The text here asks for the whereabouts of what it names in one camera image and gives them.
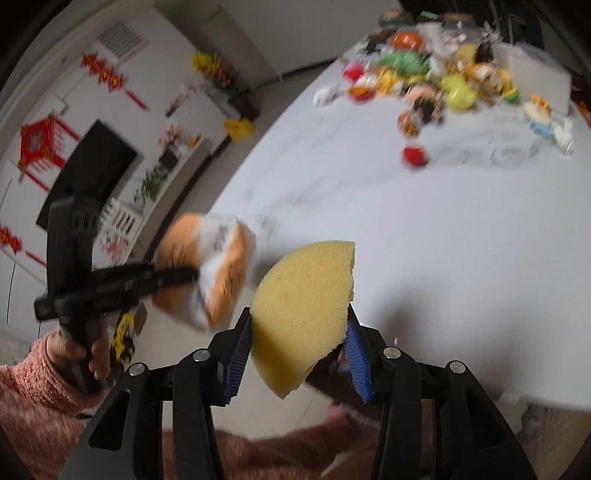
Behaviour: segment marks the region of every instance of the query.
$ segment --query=air vent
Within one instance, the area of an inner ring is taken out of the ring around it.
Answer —
[[[114,56],[117,63],[127,59],[147,44],[146,40],[123,22],[117,22],[105,30],[99,35],[97,41]]]

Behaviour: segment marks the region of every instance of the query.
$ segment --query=pink fuzzy sweater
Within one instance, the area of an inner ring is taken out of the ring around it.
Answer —
[[[100,398],[84,397],[61,378],[46,352],[47,337],[15,367],[0,367],[0,424],[37,480],[56,480],[84,431],[76,413]],[[342,419],[284,437],[251,441],[217,432],[227,480],[312,480],[357,437],[355,423]],[[173,441],[163,432],[164,477],[175,478]]]

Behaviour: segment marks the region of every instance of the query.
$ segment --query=potted plant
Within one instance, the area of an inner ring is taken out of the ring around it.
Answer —
[[[168,170],[162,164],[157,164],[152,170],[146,171],[139,189],[134,194],[134,203],[144,207],[147,200],[155,202],[163,183],[168,178]]]
[[[210,55],[198,51],[193,56],[193,67],[215,88],[229,96],[228,103],[232,105],[243,118],[254,121],[260,114],[252,104],[248,95],[238,85],[239,73],[232,66],[223,61],[217,54]]]

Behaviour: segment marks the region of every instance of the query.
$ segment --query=red ball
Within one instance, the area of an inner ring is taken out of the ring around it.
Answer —
[[[425,151],[417,147],[405,147],[402,150],[402,159],[411,167],[424,167],[428,163]]]

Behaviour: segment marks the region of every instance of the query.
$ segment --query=clutter of toys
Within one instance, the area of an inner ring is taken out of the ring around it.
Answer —
[[[463,112],[477,103],[492,108],[507,102],[519,108],[520,91],[512,84],[511,73],[495,61],[495,44],[501,39],[488,24],[478,28],[465,14],[426,16],[414,23],[413,16],[401,9],[388,12],[380,19],[382,30],[358,45],[357,59],[344,60],[342,76],[351,83],[347,96],[352,101],[399,97],[408,105],[398,117],[398,127],[407,138],[440,122],[444,107]],[[331,103],[338,90],[338,86],[321,88],[314,105]],[[547,103],[536,95],[522,108],[524,123],[529,122],[536,134],[555,143],[561,153],[572,153],[569,120],[551,116]]]

